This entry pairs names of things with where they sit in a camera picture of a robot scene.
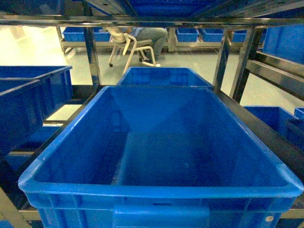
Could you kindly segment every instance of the bin handle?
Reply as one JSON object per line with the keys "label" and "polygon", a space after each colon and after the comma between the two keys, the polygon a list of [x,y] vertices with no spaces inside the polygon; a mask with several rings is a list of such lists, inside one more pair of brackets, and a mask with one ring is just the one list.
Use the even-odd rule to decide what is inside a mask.
{"label": "bin handle", "polygon": [[113,228],[208,228],[210,210],[206,206],[116,205]]}

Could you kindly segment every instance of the metal rail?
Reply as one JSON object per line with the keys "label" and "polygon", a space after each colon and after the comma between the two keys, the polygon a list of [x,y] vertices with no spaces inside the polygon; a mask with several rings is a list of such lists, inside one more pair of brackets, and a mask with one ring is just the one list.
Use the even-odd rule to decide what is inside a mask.
{"label": "metal rail", "polygon": [[255,18],[166,18],[166,17],[110,17],[110,16],[21,16],[0,15],[0,25],[61,26],[61,27],[192,27],[249,29],[268,28],[291,24],[304,24],[304,19],[255,19]]}

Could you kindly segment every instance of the person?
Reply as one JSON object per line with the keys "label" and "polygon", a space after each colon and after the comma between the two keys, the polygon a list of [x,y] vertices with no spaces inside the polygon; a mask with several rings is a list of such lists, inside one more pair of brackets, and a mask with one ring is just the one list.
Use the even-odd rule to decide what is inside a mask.
{"label": "person", "polygon": [[[128,33],[131,36],[135,37],[138,41],[151,39],[154,51],[155,61],[158,61],[159,56],[162,52],[162,47],[165,44],[168,38],[168,32],[164,28],[120,28],[124,33]],[[147,60],[143,60],[142,63],[153,67],[153,61],[151,52],[147,53]]]}

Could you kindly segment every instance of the bin bottom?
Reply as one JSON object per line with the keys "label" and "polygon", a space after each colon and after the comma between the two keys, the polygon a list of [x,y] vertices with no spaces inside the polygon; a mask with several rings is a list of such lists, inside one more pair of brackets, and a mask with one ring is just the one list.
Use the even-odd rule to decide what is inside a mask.
{"label": "bin bottom", "polygon": [[114,133],[91,184],[220,186],[201,134]]}

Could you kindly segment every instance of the blue crate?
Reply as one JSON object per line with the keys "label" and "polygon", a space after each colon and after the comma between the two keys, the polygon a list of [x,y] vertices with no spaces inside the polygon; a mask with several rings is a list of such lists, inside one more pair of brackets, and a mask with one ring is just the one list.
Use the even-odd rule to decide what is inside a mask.
{"label": "blue crate", "polygon": [[0,66],[0,78],[40,80],[40,107],[46,119],[73,96],[71,66]]}
{"label": "blue crate", "polygon": [[189,68],[179,67],[131,67],[118,81],[125,86],[204,86],[212,85]]}
{"label": "blue crate", "polygon": [[[108,42],[110,40],[110,33],[109,32],[103,32],[100,31],[103,29],[102,27],[96,27],[94,28],[94,36],[96,42]],[[84,29],[80,27],[67,27],[63,31],[63,35],[65,38],[65,41],[71,41],[71,42],[84,42],[85,41],[85,35],[84,35]]]}
{"label": "blue crate", "polygon": [[8,154],[5,156],[5,160],[8,162],[13,171],[16,171],[23,163],[29,159],[30,154]]}
{"label": "blue crate", "polygon": [[38,80],[0,79],[0,154],[6,155],[42,126]]}
{"label": "blue crate", "polygon": [[222,29],[204,28],[199,29],[204,42],[221,42],[224,31]]}
{"label": "blue crate", "polygon": [[304,25],[269,28],[263,52],[304,64]]}
{"label": "blue crate", "polygon": [[278,132],[281,136],[286,135],[286,121],[288,119],[297,119],[297,117],[281,107],[244,106],[244,108]]}
{"label": "blue crate", "polygon": [[157,17],[159,15],[165,15],[166,17],[187,17],[192,14],[195,7],[186,6],[181,10],[179,7],[174,6],[138,6],[135,8],[138,16],[147,16],[149,14],[150,17]]}
{"label": "blue crate", "polygon": [[304,119],[304,108],[295,108],[294,115],[299,119]]}
{"label": "blue crate", "polygon": [[265,37],[266,37],[266,33],[267,33],[267,29],[264,29],[263,32],[262,32],[262,36],[261,36],[261,39],[260,39],[260,43],[263,43],[263,42],[264,42]]}
{"label": "blue crate", "polygon": [[304,151],[304,120],[288,120],[286,139]]}
{"label": "blue crate", "polygon": [[1,228],[14,228],[10,222],[8,221],[0,221]]}
{"label": "blue crate", "polygon": [[247,30],[234,31],[232,42],[244,42]]}
{"label": "blue crate", "polygon": [[43,126],[33,133],[18,149],[32,150],[38,149],[46,140],[48,140],[60,127]]}
{"label": "blue crate", "polygon": [[103,88],[19,187],[52,228],[274,228],[303,192],[210,89],[161,86]]}
{"label": "blue crate", "polygon": [[196,28],[177,28],[176,36],[179,42],[196,42],[198,40],[199,32]]}

